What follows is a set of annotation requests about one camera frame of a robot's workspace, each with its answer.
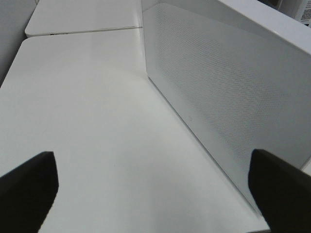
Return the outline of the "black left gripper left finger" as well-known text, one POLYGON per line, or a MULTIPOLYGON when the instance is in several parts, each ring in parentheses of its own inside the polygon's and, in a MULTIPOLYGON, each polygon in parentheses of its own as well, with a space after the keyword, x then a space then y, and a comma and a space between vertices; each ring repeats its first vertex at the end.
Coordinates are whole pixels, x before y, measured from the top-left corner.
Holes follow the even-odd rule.
POLYGON ((0 231, 37 233, 59 188, 52 151, 42 152, 0 178, 0 231))

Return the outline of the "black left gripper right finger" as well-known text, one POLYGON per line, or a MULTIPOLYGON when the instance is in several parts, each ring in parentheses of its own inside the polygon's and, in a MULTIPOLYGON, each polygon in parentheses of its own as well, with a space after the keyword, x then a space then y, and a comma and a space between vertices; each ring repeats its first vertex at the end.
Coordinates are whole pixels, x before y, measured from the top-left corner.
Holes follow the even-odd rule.
POLYGON ((248 187, 272 233, 311 231, 311 177, 274 154, 254 149, 248 187))

